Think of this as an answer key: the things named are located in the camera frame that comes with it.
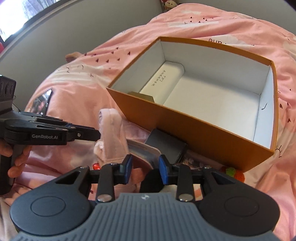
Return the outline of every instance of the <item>stuffed animal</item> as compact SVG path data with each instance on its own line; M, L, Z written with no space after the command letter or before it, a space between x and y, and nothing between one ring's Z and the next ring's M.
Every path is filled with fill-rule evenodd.
M164 11L167 12L174 7L178 6L177 0L160 0L162 6L164 6Z

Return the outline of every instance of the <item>pink blanket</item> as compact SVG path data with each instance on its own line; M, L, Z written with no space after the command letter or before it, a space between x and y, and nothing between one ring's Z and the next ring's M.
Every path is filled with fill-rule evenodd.
M290 240L296 235L296 166L293 165L296 160L296 36L274 24L201 4L181 4L146 25L119 33L54 71L37 88L26 110L30 110L36 97L51 88L54 95L48 115L98 129L101 109L120 111L105 87L158 36L198 38L232 45L274 61L279 90L277 151L246 173L246 183L257 185L278 202L281 217L274 233L282 240ZM143 142L148 136L146 131L127 121L124 129L129 139ZM63 147L34 147L6 203L11 204L19 194L79 165L92 166L96 162L93 146L93 143L75 141Z

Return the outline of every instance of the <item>red bead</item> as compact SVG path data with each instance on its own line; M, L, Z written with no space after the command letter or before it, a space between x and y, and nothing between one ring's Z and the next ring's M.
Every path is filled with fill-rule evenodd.
M100 170L101 168L100 168L100 164L99 163L95 163L95 164L93 164L93 169L94 170Z

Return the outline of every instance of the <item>wall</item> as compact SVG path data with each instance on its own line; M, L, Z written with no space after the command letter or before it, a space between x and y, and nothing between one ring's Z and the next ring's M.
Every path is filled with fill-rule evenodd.
M274 23L296 34L296 11L284 0L179 0L180 3L201 3L228 12Z
M92 50L160 13L160 0L72 0L52 11L0 54L0 74L17 82L14 104L23 110L67 53Z

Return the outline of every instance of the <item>open box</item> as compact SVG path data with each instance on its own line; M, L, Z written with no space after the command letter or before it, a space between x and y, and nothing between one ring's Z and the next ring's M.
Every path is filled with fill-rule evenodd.
M248 171L275 151L276 71L262 56L159 37L107 90L129 121L176 136L223 165Z

